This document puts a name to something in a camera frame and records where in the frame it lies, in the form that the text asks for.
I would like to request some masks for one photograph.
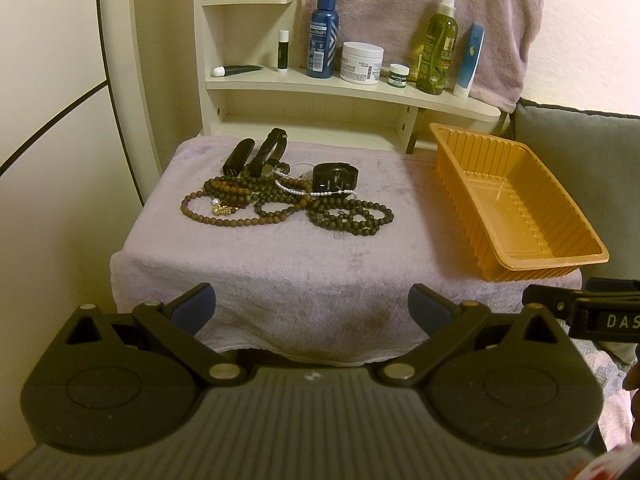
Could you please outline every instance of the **small jar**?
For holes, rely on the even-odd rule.
[[[392,63],[389,65],[389,78],[386,82],[396,88],[404,88],[406,86],[406,78],[408,75],[409,67],[398,63]]]
[[[342,46],[340,77],[349,83],[374,85],[380,79],[385,50],[369,43],[345,41]]]

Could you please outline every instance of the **screw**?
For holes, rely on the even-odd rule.
[[[230,381],[242,373],[242,368],[233,363],[218,363],[209,368],[209,375],[220,381]]]
[[[391,363],[382,369],[389,379],[404,381],[415,375],[415,368],[407,363]]]

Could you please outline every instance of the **gold pendant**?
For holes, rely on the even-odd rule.
[[[235,207],[229,207],[228,205],[216,204],[211,208],[211,211],[216,216],[228,216],[236,212]]]

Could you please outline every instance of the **lip balm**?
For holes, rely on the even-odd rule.
[[[289,65],[289,31],[281,30],[278,35],[278,73],[286,74]]]

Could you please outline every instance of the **shelf leg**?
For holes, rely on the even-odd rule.
[[[396,133],[398,134],[399,146],[405,153],[413,153],[415,147],[415,139],[418,132],[414,131],[415,118],[418,115],[417,106],[400,107],[398,115],[398,123],[396,124]]]

